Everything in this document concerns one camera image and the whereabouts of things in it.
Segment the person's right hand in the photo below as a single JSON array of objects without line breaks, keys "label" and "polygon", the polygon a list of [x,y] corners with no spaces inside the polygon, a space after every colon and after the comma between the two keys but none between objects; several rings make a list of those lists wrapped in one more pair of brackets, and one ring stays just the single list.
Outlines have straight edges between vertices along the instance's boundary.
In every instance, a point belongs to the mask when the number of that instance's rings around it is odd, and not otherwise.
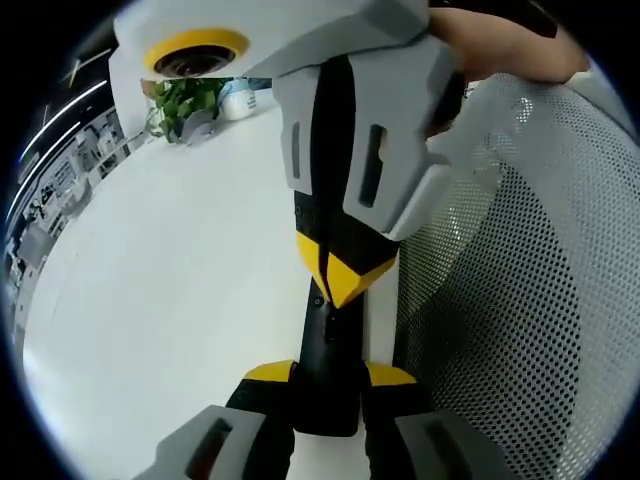
[{"label": "person's right hand", "polygon": [[530,32],[509,20],[455,8],[429,8],[433,33],[454,48],[466,81],[497,73],[526,76]]}]

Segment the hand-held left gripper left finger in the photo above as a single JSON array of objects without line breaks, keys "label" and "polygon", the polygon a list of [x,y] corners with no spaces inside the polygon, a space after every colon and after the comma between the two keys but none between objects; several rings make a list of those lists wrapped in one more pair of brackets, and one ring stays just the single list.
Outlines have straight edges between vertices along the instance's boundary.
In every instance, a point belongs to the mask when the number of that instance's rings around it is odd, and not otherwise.
[{"label": "hand-held left gripper left finger", "polygon": [[244,375],[223,406],[211,405],[161,440],[138,479],[284,479],[295,439],[291,420],[296,362],[262,364]]}]

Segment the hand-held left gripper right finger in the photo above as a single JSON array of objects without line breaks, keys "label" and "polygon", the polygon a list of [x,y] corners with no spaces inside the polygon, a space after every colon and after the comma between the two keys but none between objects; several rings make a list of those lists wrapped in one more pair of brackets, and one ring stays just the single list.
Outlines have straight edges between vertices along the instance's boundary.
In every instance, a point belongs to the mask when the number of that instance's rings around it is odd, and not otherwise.
[{"label": "hand-held left gripper right finger", "polygon": [[458,414],[433,410],[409,373],[368,362],[365,378],[365,452],[373,479],[510,477],[501,448]]}]

